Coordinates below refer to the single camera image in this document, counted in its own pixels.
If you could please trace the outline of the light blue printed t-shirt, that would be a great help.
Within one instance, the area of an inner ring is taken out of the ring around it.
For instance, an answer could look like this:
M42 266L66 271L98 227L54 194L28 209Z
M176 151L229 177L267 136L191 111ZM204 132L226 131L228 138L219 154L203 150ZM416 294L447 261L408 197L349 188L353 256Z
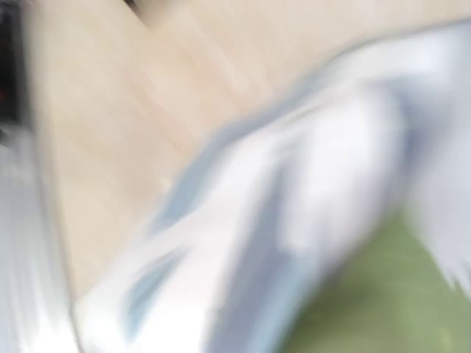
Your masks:
M219 130L77 311L86 352L468 352L470 20Z

